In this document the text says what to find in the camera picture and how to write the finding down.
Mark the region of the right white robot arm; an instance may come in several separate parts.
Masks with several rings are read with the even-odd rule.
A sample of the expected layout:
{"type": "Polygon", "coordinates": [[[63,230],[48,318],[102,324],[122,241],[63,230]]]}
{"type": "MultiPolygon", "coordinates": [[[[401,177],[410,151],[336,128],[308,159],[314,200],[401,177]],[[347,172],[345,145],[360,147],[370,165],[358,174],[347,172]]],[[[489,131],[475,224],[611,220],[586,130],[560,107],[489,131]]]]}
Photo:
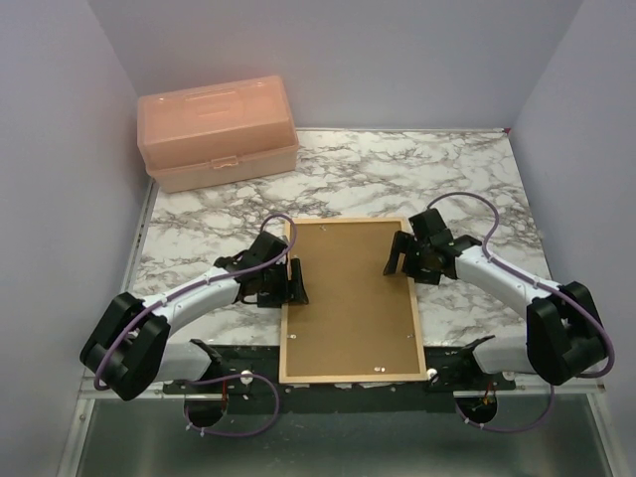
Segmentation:
{"type": "Polygon", "coordinates": [[[477,390],[493,375],[536,375],[560,386],[608,361],[610,352],[589,290],[578,282],[560,285],[527,275],[485,251],[470,235],[454,237],[435,208],[412,216],[411,230],[394,234],[384,273],[401,271],[417,283],[437,285],[444,277],[478,287],[524,318],[521,336],[478,339],[464,349],[457,377],[477,390]]]}

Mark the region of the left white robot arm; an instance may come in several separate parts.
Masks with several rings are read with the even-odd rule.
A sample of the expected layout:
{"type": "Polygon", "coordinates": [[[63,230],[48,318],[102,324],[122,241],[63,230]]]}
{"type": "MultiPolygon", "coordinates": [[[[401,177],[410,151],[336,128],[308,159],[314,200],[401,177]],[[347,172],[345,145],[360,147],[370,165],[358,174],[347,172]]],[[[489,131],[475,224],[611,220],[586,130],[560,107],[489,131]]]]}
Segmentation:
{"type": "Polygon", "coordinates": [[[145,298],[115,296],[80,352],[98,391],[123,400],[137,398],[150,385],[188,382],[200,393],[221,377],[221,357],[199,339],[170,338],[204,315],[236,303],[262,308],[306,304],[299,259],[289,257],[292,240],[260,232],[236,255],[218,258],[199,277],[145,298]]]}

